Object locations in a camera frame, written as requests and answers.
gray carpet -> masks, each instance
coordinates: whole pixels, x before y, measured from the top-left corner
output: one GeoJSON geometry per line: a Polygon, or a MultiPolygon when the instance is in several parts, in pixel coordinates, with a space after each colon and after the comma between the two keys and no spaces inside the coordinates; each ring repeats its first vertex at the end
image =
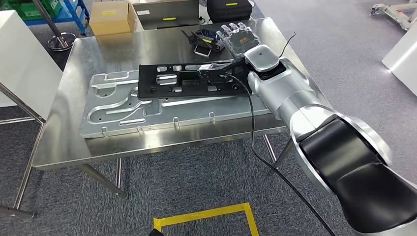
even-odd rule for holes
{"type": "MultiPolygon", "coordinates": [[[[411,159],[417,127],[409,120],[417,112],[416,98],[380,63],[403,32],[386,19],[368,17],[370,8],[378,2],[256,2],[284,35],[289,37],[297,31],[291,46],[335,108],[372,125],[394,150],[394,168],[417,181],[413,172],[416,162],[411,159]]],[[[77,32],[70,24],[59,26],[62,31],[77,32]]],[[[46,26],[31,30],[42,43],[51,37],[46,26]]],[[[62,67],[63,60],[57,58],[65,56],[51,55],[62,67]]],[[[0,126],[0,204],[14,202],[37,128],[35,122],[0,126]]],[[[287,137],[270,136],[275,153],[281,151],[287,137]]],[[[249,140],[237,140],[126,158],[122,179],[129,193],[126,201],[76,168],[34,170],[22,208],[36,211],[37,218],[0,216],[1,235],[146,236],[153,217],[243,202],[250,203],[262,236],[327,235],[284,182],[267,174],[267,168],[255,159],[248,145],[249,140]]],[[[256,147],[268,156],[260,138],[256,147]]],[[[115,180],[115,161],[93,166],[115,180]]],[[[284,162],[283,173],[337,235],[353,235],[337,200],[317,192],[293,157],[284,162]]],[[[162,231],[170,236],[248,235],[241,213],[163,227],[162,231]]]]}

yellow label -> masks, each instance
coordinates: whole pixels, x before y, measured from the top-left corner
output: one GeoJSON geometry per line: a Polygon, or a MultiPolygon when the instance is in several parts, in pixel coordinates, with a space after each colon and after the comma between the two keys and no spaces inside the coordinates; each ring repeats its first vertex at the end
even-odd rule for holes
{"type": "Polygon", "coordinates": [[[115,15],[116,11],[103,11],[103,16],[105,15],[115,15]]]}

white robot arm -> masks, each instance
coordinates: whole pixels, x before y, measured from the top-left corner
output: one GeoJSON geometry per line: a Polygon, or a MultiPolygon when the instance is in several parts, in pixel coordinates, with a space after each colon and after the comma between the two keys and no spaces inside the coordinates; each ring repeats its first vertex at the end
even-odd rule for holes
{"type": "Polygon", "coordinates": [[[222,26],[226,36],[218,34],[250,67],[250,88],[285,122],[302,169],[318,189],[338,197],[357,234],[415,236],[417,189],[389,168],[392,153],[383,139],[362,120],[320,102],[308,79],[256,35],[248,37],[244,24],[230,27],[222,26]]]}

black wire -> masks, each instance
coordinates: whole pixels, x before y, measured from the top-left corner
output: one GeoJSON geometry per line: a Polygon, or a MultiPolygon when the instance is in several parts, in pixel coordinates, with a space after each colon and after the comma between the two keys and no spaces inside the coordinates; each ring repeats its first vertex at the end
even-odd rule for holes
{"type": "Polygon", "coordinates": [[[284,54],[284,51],[285,51],[285,49],[287,48],[288,43],[290,42],[290,40],[291,40],[292,38],[294,38],[294,36],[296,36],[296,35],[297,35],[297,33],[296,33],[296,32],[294,32],[294,33],[293,33],[293,36],[291,36],[291,37],[288,39],[287,43],[285,44],[284,48],[282,49],[281,55],[279,55],[279,58],[280,58],[280,57],[282,57],[282,55],[284,54]]]}
{"type": "Polygon", "coordinates": [[[250,94],[248,88],[246,87],[246,85],[242,81],[240,81],[238,78],[236,78],[236,76],[228,74],[228,73],[226,73],[226,75],[232,77],[236,82],[238,82],[245,89],[246,94],[249,98],[250,112],[252,114],[252,137],[251,137],[252,145],[251,146],[252,146],[253,154],[259,160],[261,160],[265,165],[269,166],[271,168],[271,170],[273,170],[295,192],[295,194],[304,202],[304,204],[306,204],[306,206],[310,209],[310,211],[314,214],[314,216],[316,216],[316,218],[320,221],[320,223],[324,226],[324,228],[328,231],[328,233],[331,236],[335,236],[334,232],[327,225],[327,223],[324,221],[324,219],[319,215],[319,213],[314,209],[314,207],[307,201],[307,199],[294,187],[294,185],[279,170],[274,168],[270,163],[268,163],[265,159],[263,159],[257,153],[257,151],[255,150],[255,146],[254,146],[255,145],[255,142],[254,142],[254,138],[255,138],[255,115],[254,115],[254,112],[253,112],[252,99],[250,97],[251,94],[250,94]]]}
{"type": "Polygon", "coordinates": [[[204,20],[202,23],[199,23],[199,25],[202,25],[202,24],[204,24],[206,22],[206,20],[203,17],[201,17],[201,16],[200,16],[199,20],[200,21],[204,20]]]}

yellow tape marking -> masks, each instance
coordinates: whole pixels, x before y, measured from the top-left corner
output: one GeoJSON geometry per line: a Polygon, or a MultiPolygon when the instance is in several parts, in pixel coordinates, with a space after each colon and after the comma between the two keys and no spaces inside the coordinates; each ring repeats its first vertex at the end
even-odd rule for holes
{"type": "Polygon", "coordinates": [[[103,11],[103,15],[115,15],[116,11],[103,11]]]}
{"type": "Polygon", "coordinates": [[[162,226],[174,225],[179,223],[185,223],[188,221],[201,220],[205,218],[231,214],[239,211],[244,211],[246,220],[248,222],[249,230],[252,236],[259,236],[258,229],[256,228],[255,218],[253,217],[252,210],[249,203],[241,203],[232,206],[224,206],[220,208],[203,210],[194,213],[175,215],[167,218],[153,218],[153,227],[161,231],[162,226]]]}

